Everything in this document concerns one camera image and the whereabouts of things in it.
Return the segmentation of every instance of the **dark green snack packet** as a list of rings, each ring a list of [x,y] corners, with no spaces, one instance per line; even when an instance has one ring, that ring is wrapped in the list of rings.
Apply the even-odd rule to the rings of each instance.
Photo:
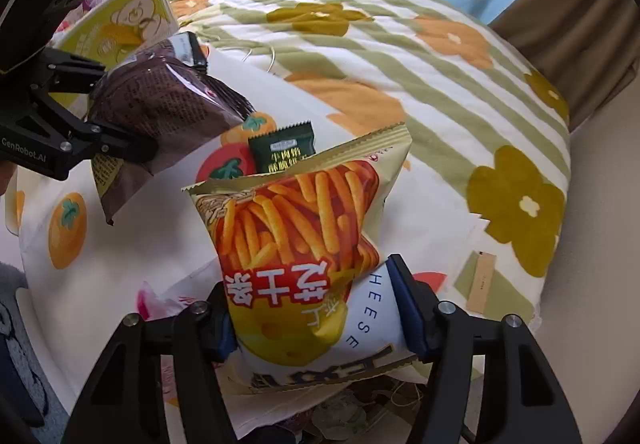
[[[316,153],[311,122],[281,128],[249,139],[258,173],[277,173]]]

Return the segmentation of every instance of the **brown curtain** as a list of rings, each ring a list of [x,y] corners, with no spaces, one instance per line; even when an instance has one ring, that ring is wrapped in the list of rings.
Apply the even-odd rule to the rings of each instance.
[[[572,130],[636,77],[634,0],[516,0],[490,26],[560,90]]]

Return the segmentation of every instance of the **human hand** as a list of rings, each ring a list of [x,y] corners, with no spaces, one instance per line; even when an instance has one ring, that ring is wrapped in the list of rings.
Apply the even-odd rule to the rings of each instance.
[[[0,197],[4,195],[4,192],[9,185],[9,180],[14,176],[14,171],[15,164],[0,160]]]

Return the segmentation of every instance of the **silver bolt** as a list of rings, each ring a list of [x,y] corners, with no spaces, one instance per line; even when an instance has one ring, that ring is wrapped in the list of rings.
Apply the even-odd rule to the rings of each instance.
[[[197,301],[196,303],[191,304],[189,309],[194,314],[204,314],[209,310],[209,304],[206,301]]]
[[[456,306],[450,301],[441,301],[438,303],[438,310],[443,314],[453,314],[456,311]]]
[[[138,323],[140,323],[140,314],[136,314],[135,312],[127,314],[122,318],[122,324],[126,327],[135,327]]]
[[[516,316],[515,314],[509,314],[504,321],[507,323],[508,326],[512,327],[512,328],[518,328],[520,325],[522,325],[522,318],[520,318],[520,316]]]

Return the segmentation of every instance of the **brown tag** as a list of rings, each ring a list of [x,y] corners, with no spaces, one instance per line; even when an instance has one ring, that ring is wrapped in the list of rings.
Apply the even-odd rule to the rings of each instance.
[[[486,299],[491,288],[491,278],[494,276],[495,255],[481,252],[476,264],[476,275],[471,286],[471,293],[466,300],[466,309],[479,314],[484,313]]]

